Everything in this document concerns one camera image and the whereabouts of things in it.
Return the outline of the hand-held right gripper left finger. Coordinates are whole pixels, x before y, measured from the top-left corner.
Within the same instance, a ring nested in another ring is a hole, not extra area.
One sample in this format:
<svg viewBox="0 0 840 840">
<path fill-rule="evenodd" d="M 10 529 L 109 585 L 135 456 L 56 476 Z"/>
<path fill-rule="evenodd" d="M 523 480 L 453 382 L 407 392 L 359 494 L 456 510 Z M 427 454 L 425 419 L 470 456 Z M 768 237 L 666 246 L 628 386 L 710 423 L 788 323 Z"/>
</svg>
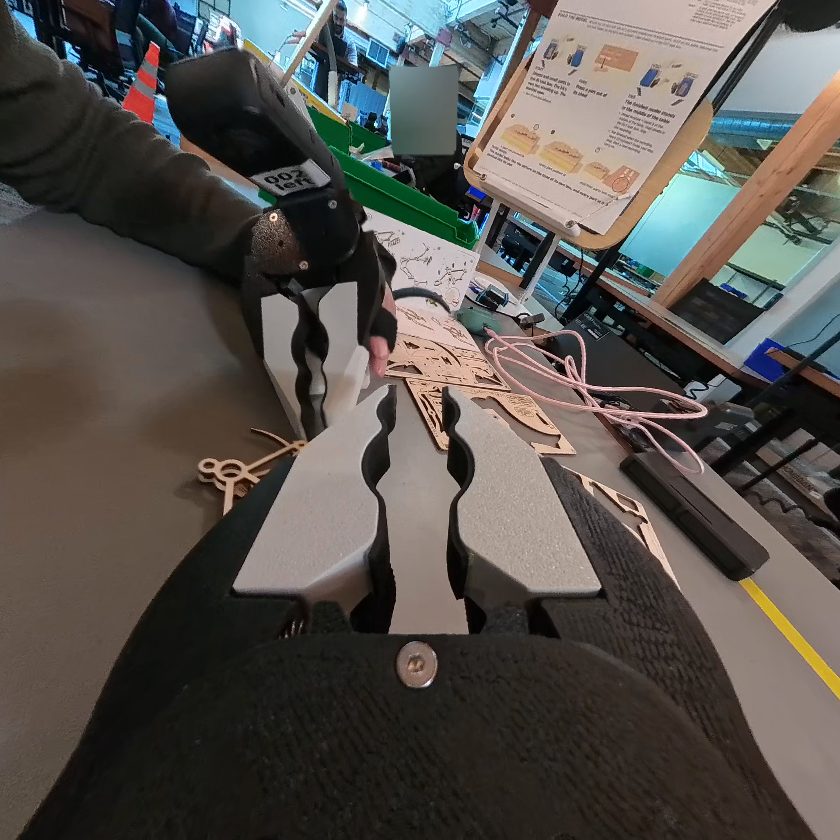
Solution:
<svg viewBox="0 0 840 840">
<path fill-rule="evenodd" d="M 346 613 L 391 613 L 396 583 L 377 485 L 391 460 L 396 388 L 384 385 L 295 458 L 233 583 Z"/>
</svg>

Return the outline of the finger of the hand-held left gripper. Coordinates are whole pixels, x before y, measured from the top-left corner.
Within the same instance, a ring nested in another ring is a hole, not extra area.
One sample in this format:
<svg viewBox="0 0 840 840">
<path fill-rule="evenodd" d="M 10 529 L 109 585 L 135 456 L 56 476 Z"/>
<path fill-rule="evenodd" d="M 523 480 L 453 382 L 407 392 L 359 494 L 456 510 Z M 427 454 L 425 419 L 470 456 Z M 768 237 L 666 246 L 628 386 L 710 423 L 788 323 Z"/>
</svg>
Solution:
<svg viewBox="0 0 840 840">
<path fill-rule="evenodd" d="M 358 288 L 342 283 L 308 292 L 309 393 L 323 427 L 353 409 L 370 383 L 368 350 L 358 338 Z"/>
<path fill-rule="evenodd" d="M 262 358 L 299 438 L 315 438 L 326 427 L 324 372 L 329 340 L 320 316 L 325 289 L 261 301 Z"/>
</svg>

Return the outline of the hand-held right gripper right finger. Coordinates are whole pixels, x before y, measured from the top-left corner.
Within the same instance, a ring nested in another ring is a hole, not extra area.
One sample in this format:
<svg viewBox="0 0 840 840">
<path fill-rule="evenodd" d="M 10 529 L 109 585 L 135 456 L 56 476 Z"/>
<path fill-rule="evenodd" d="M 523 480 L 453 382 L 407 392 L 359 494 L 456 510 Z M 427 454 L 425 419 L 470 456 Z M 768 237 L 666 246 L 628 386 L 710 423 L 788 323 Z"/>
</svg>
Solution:
<svg viewBox="0 0 840 840">
<path fill-rule="evenodd" d="M 458 485 L 447 545 L 455 597 L 478 608 L 597 597 L 599 578 L 531 445 L 454 386 L 443 425 Z"/>
</svg>

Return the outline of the curved wooden model part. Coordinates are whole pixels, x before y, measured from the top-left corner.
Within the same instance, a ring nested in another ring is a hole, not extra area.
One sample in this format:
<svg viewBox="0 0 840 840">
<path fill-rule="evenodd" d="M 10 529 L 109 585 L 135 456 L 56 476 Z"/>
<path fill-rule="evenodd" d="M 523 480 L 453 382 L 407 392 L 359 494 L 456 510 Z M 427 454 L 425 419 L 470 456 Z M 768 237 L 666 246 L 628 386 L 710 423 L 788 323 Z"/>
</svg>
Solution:
<svg viewBox="0 0 840 840">
<path fill-rule="evenodd" d="M 258 467 L 263 464 L 267 464 L 270 461 L 277 460 L 286 456 L 296 457 L 308 445 L 308 442 L 306 440 L 286 440 L 278 434 L 274 434 L 268 432 L 267 430 L 259 429 L 256 427 L 250 428 L 249 431 L 252 434 L 256 434 L 263 438 L 267 438 L 273 445 L 275 445 L 275 447 L 271 449 L 267 455 L 264 455 L 262 458 L 259 458 L 257 461 L 253 462 L 251 465 L 252 467 Z"/>
</svg>

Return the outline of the wooden model frame part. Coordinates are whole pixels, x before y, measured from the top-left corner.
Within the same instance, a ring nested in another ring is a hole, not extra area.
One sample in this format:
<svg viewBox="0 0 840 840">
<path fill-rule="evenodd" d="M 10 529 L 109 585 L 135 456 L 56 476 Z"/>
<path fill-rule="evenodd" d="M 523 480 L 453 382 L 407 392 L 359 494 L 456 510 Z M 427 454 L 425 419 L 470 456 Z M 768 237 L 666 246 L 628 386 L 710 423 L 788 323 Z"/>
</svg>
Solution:
<svg viewBox="0 0 840 840">
<path fill-rule="evenodd" d="M 205 458 L 198 463 L 196 476 L 222 494 L 222 516 L 225 516 L 237 499 L 247 496 L 270 468 L 288 455 L 291 455 L 291 449 L 282 448 L 249 464 L 236 458 Z"/>
</svg>

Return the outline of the person's left forearm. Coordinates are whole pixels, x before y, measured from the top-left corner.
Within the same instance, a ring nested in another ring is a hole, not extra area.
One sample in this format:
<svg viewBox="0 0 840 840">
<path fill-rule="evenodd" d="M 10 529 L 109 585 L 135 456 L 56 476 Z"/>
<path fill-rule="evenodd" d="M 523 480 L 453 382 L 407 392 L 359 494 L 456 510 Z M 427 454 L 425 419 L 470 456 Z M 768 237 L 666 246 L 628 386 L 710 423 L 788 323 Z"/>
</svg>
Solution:
<svg viewBox="0 0 840 840">
<path fill-rule="evenodd" d="M 1 13 L 1 176 L 30 204 L 239 284 L 257 205 Z"/>
</svg>

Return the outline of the wooden parts sheet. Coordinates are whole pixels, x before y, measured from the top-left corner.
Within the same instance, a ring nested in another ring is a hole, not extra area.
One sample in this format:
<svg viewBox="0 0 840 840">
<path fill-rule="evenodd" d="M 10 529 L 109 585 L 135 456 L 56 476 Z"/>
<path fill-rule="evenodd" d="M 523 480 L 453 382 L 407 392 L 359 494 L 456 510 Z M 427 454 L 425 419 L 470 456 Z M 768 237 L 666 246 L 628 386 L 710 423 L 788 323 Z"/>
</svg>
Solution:
<svg viewBox="0 0 840 840">
<path fill-rule="evenodd" d="M 442 453 L 448 452 L 448 436 L 443 426 L 445 384 L 415 377 L 406 378 L 405 384 L 437 450 Z M 508 419 L 511 419 L 535 433 L 553 437 L 555 441 L 551 446 L 532 445 L 540 455 L 576 455 L 576 449 L 568 438 L 561 433 L 532 397 L 466 385 L 458 385 L 456 388 L 463 391 L 474 402 L 490 401 L 499 406 L 504 416 L 498 415 L 491 408 L 487 411 L 503 424 L 508 425 Z"/>
<path fill-rule="evenodd" d="M 579 481 L 582 488 L 590 496 L 600 501 L 605 508 L 610 509 L 618 516 L 624 528 L 630 531 L 631 535 L 658 560 L 667 575 L 680 589 L 676 575 L 643 504 L 598 480 L 584 476 L 568 467 L 565 469 Z"/>
</svg>

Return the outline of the person's left hand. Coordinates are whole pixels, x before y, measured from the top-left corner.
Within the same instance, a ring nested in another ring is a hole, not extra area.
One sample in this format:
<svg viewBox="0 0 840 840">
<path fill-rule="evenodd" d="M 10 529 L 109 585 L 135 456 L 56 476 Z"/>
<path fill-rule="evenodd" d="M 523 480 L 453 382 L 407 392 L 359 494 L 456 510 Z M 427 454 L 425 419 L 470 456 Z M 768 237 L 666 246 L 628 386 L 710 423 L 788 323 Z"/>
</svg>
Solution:
<svg viewBox="0 0 840 840">
<path fill-rule="evenodd" d="M 369 352 L 372 374 L 383 377 L 396 344 L 396 304 L 392 294 L 396 261 L 372 232 L 365 231 L 354 256 L 359 270 L 359 344 Z"/>
</svg>

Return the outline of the green plastic bin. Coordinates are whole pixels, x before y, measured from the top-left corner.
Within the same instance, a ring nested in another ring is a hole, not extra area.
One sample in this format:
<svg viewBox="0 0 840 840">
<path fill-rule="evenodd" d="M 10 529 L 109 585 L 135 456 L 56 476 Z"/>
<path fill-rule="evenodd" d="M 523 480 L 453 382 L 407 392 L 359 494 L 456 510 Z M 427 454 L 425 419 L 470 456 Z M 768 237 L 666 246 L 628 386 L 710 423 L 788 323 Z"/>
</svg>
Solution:
<svg viewBox="0 0 840 840">
<path fill-rule="evenodd" d="M 397 182 L 341 150 L 329 147 L 353 199 L 364 207 L 409 224 L 454 245 L 473 249 L 480 235 L 476 223 L 409 185 Z"/>
<path fill-rule="evenodd" d="M 394 160 L 390 144 L 380 134 L 313 106 L 308 106 L 308 112 L 315 130 L 328 147 L 358 161 Z"/>
</svg>

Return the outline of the wooden sheet with arc cutouts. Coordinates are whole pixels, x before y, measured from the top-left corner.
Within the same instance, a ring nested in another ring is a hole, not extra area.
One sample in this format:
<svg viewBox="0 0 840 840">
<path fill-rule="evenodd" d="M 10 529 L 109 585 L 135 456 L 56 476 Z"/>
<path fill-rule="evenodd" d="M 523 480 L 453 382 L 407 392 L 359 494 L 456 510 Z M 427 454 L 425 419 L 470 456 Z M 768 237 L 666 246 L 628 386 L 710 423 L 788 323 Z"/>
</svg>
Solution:
<svg viewBox="0 0 840 840">
<path fill-rule="evenodd" d="M 477 348 L 449 348 L 435 341 L 398 333 L 385 374 L 447 385 L 510 392 L 509 384 Z"/>
</svg>

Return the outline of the white instruction sheet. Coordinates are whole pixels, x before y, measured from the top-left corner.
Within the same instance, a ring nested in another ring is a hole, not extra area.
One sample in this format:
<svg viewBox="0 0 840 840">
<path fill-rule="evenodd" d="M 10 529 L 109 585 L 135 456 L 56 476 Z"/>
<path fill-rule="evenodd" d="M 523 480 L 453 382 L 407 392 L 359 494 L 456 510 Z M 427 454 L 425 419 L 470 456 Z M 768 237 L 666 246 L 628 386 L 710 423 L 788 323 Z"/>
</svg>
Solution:
<svg viewBox="0 0 840 840">
<path fill-rule="evenodd" d="M 423 288 L 459 310 L 475 278 L 478 255 L 383 213 L 366 208 L 370 230 L 395 260 L 392 289 Z"/>
</svg>

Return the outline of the orange traffic cone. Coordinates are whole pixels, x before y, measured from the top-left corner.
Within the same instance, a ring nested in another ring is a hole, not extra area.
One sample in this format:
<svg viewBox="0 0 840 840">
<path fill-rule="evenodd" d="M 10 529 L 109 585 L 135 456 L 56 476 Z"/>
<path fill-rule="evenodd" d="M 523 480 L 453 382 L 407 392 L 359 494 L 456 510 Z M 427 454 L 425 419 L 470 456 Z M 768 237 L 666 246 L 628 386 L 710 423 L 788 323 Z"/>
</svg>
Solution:
<svg viewBox="0 0 840 840">
<path fill-rule="evenodd" d="M 132 85 L 122 101 L 122 110 L 130 112 L 144 123 L 154 122 L 157 79 L 161 49 L 155 42 L 150 45 L 137 69 Z"/>
</svg>

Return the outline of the teal plastic object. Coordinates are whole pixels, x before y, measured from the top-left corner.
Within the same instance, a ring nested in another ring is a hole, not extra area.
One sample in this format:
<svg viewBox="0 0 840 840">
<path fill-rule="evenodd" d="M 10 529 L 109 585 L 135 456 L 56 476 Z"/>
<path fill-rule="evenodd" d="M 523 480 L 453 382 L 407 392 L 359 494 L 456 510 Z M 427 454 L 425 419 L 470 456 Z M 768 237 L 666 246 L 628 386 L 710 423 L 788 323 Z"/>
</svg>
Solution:
<svg viewBox="0 0 840 840">
<path fill-rule="evenodd" d="M 489 311 L 482 308 L 462 308 L 455 313 L 455 319 L 471 335 L 488 340 L 500 334 L 501 324 Z"/>
</svg>

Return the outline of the white board stand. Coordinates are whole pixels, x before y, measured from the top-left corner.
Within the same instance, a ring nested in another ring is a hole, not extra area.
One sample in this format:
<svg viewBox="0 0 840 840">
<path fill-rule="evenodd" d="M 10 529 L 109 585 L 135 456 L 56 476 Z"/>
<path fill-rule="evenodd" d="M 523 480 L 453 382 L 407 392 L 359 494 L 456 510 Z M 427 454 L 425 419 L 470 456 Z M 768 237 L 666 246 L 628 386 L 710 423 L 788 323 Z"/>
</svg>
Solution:
<svg viewBox="0 0 840 840">
<path fill-rule="evenodd" d="M 564 256 L 560 237 L 543 230 L 518 212 L 493 202 L 480 231 L 476 272 L 508 291 L 525 306 L 555 254 Z"/>
</svg>

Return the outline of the black rectangular box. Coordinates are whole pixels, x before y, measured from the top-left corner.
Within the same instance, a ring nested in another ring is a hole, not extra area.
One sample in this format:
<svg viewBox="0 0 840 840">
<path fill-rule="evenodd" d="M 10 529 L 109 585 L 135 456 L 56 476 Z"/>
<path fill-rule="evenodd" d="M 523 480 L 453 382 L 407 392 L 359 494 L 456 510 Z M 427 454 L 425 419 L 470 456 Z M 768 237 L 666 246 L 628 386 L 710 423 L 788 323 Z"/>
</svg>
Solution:
<svg viewBox="0 0 840 840">
<path fill-rule="evenodd" d="M 743 581 L 770 554 L 666 457 L 635 453 L 620 470 L 731 581 Z"/>
</svg>

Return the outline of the flat black case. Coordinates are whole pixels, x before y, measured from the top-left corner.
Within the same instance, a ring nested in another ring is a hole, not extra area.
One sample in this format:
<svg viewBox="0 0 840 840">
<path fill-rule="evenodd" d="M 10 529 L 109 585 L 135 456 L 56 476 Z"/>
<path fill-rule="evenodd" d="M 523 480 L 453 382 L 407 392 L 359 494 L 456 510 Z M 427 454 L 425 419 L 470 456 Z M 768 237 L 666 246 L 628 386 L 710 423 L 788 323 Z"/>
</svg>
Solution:
<svg viewBox="0 0 840 840">
<path fill-rule="evenodd" d="M 561 360 L 572 357 L 587 383 L 604 386 L 603 392 L 593 394 L 600 401 L 623 402 L 639 412 L 666 411 L 659 392 L 685 393 L 676 380 L 589 313 L 574 319 L 544 347 Z"/>
</svg>

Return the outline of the yellow tape strip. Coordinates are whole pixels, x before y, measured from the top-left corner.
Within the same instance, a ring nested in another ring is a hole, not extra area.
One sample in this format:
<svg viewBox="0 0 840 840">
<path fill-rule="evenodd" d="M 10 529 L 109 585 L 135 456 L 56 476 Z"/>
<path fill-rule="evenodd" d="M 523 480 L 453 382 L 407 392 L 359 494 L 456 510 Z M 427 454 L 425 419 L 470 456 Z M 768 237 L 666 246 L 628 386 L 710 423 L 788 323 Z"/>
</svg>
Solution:
<svg viewBox="0 0 840 840">
<path fill-rule="evenodd" d="M 824 686 L 839 700 L 838 673 L 825 661 L 823 656 L 816 651 L 812 644 L 753 579 L 744 579 L 739 583 L 741 588 L 743 588 L 753 603 L 770 620 L 786 642 L 793 647 L 793 650 L 805 661 Z"/>
</svg>

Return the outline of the white instruction poster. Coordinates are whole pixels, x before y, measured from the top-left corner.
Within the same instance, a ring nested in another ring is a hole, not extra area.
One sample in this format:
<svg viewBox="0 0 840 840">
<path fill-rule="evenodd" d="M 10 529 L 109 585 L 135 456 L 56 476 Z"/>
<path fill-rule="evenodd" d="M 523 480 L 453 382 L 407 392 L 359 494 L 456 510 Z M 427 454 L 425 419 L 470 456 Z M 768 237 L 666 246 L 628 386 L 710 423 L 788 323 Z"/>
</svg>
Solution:
<svg viewBox="0 0 840 840">
<path fill-rule="evenodd" d="M 773 5 L 558 2 L 474 146 L 478 188 L 547 229 L 607 234 Z"/>
</svg>

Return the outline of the wooden beam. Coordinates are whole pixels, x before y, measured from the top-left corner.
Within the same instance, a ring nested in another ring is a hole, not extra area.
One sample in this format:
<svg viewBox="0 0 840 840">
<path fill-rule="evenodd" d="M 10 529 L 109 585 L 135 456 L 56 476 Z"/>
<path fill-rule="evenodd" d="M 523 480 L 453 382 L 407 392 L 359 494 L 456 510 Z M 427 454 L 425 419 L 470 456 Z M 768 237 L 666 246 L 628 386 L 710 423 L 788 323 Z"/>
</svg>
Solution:
<svg viewBox="0 0 840 840">
<path fill-rule="evenodd" d="M 713 278 L 839 138 L 839 73 L 777 143 L 654 294 L 670 309 Z"/>
</svg>

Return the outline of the black stand pole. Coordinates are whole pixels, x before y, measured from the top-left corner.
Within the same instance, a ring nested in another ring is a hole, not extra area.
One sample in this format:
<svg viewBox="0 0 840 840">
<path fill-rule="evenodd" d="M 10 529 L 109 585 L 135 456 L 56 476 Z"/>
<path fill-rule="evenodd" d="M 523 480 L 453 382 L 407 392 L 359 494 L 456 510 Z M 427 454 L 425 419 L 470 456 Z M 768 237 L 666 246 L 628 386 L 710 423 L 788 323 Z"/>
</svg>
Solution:
<svg viewBox="0 0 840 840">
<path fill-rule="evenodd" d="M 718 114 L 774 31 L 783 23 L 787 4 L 785 1 L 773 2 L 767 14 L 744 36 L 738 45 L 735 57 L 729 58 L 713 78 L 707 93 L 714 93 L 714 97 L 710 100 L 714 116 Z M 568 306 L 561 314 L 561 324 L 568 324 L 588 308 L 589 292 L 595 288 L 597 281 L 602 278 L 606 269 L 615 265 L 618 256 L 620 256 L 621 247 L 628 237 L 629 234 L 626 234 L 616 244 L 599 253 L 599 259 L 592 273 L 587 279 L 581 281 L 579 288 L 576 289 L 574 296 L 569 300 Z"/>
</svg>

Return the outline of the pale wooden post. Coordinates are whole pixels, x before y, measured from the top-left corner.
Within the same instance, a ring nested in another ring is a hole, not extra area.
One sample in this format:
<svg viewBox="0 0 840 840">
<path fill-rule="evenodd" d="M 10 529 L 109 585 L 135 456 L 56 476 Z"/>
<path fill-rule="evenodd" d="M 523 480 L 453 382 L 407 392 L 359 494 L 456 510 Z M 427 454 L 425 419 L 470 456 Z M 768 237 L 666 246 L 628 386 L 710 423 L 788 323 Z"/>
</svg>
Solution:
<svg viewBox="0 0 840 840">
<path fill-rule="evenodd" d="M 316 9 L 315 14 L 304 31 L 304 35 L 297 39 L 297 43 L 293 52 L 290 53 L 287 64 L 282 68 L 280 76 L 280 84 L 282 86 L 286 86 L 295 75 L 305 55 L 315 42 L 319 40 L 322 30 L 329 27 L 329 22 L 333 19 L 333 10 L 337 3 L 337 1 L 323 1 Z"/>
</svg>

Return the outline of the silver air duct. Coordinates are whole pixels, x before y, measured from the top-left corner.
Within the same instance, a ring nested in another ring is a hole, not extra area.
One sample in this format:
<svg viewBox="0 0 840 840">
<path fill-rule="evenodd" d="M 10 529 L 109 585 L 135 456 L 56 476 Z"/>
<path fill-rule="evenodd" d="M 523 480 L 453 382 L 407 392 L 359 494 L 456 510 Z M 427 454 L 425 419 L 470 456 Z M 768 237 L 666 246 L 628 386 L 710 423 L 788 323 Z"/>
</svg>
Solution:
<svg viewBox="0 0 840 840">
<path fill-rule="evenodd" d="M 709 136 L 717 143 L 746 150 L 767 150 L 780 142 L 800 114 L 721 110 L 711 121 Z"/>
</svg>

